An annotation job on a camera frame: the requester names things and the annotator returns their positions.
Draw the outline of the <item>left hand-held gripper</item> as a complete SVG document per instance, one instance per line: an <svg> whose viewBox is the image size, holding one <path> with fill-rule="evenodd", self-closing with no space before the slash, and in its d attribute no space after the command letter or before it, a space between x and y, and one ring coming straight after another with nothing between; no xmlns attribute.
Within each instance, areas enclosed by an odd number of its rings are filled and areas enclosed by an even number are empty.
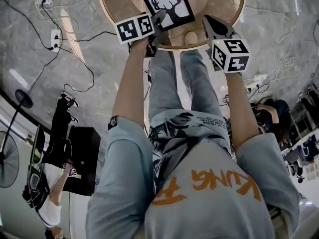
<svg viewBox="0 0 319 239"><path fill-rule="evenodd" d="M155 57L158 50L158 35L163 31L162 22L166 17L164 9L156 14L143 12L115 24L115 31L121 44L129 44L129 51L134 42L143 38L148 39L145 57Z"/></svg>

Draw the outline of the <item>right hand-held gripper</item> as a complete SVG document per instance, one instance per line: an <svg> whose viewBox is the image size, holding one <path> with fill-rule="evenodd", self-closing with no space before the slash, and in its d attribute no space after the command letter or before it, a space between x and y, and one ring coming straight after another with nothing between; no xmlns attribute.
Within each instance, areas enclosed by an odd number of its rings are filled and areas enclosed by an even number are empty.
<svg viewBox="0 0 319 239"><path fill-rule="evenodd" d="M232 25L210 15L202 19L209 48L206 50L216 71L242 73L250 62L250 49L246 39L240 37Z"/></svg>

